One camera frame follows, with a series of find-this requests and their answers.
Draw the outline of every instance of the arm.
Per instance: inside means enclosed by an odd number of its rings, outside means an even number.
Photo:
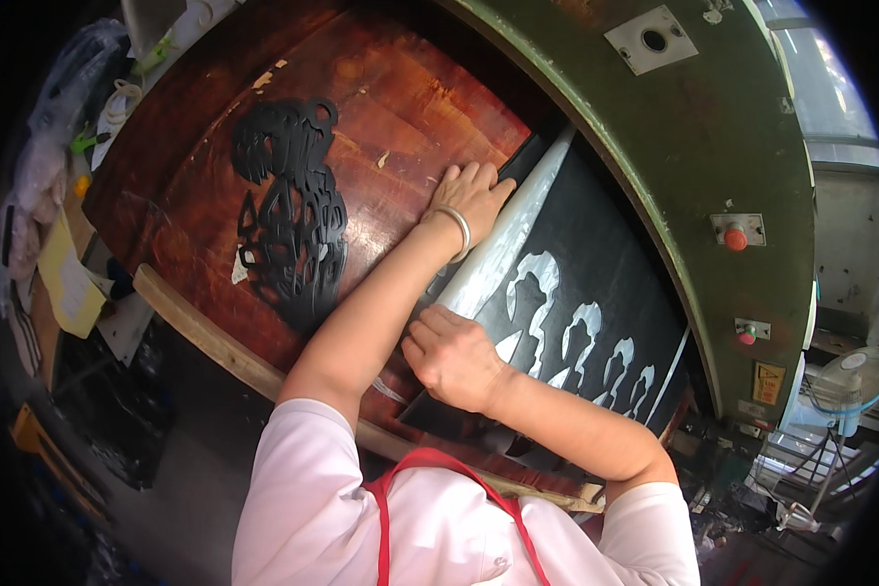
[[[513,179],[498,183],[495,167],[469,163],[446,171],[432,205],[456,208],[469,222],[472,244],[491,231]],[[410,311],[431,277],[462,248],[455,220],[431,214],[382,260],[319,327],[283,384],[277,404],[315,398],[334,407],[352,426],[364,390],[398,343]]]
[[[410,323],[402,348],[431,394],[605,478],[607,502],[648,482],[677,484],[674,465],[647,428],[508,366],[477,322],[431,306]]]

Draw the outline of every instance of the red apron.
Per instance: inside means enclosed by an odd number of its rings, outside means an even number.
[[[469,476],[469,478],[479,483],[479,486],[485,489],[488,498],[492,499],[495,504],[515,520],[517,533],[521,535],[521,542],[527,548],[527,556],[530,558],[531,565],[534,566],[534,573],[537,574],[537,578],[541,580],[544,586],[550,586],[550,582],[544,576],[544,569],[541,567],[541,561],[537,557],[537,551],[534,550],[534,544],[530,543],[530,535],[527,534],[527,527],[524,526],[524,521],[521,519],[521,505],[518,504],[517,499],[503,498],[494,488],[482,482],[479,475],[472,472],[469,466],[432,447],[421,447],[413,450],[404,456],[392,470],[384,473],[378,480],[366,482],[362,485],[368,492],[375,495],[377,507],[380,509],[381,538],[380,549],[377,553],[377,586],[388,586],[388,574],[391,570],[391,534],[389,532],[391,519],[387,512],[387,490],[391,487],[394,475],[407,468],[446,468],[460,475]]]

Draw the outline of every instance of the woman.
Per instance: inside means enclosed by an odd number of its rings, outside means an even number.
[[[234,584],[699,584],[686,503],[651,432],[516,371],[478,323],[440,306],[401,342],[414,373],[434,397],[605,478],[602,540],[550,502],[486,493],[435,450],[361,486],[362,393],[430,278],[468,246],[460,220],[479,243],[515,187],[490,164],[450,167],[421,223],[309,341],[260,438]]]

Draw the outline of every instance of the bracelet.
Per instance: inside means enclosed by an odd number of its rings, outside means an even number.
[[[427,219],[433,212],[443,212],[459,223],[459,229],[462,230],[462,250],[450,260],[449,264],[458,263],[466,258],[466,255],[469,254],[469,248],[472,245],[472,232],[469,230],[469,222],[466,221],[466,217],[460,214],[456,208],[450,207],[446,204],[439,204],[426,210],[426,213],[423,214],[423,218],[420,221]]]

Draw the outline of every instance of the pink shirt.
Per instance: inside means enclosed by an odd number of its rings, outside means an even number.
[[[236,586],[374,584],[380,527],[352,428],[309,398],[278,406],[260,438],[231,561]],[[388,491],[392,584],[537,584],[515,522],[463,475],[405,470]],[[625,492],[598,547],[548,501],[521,513],[558,584],[699,584],[687,504],[676,485]]]

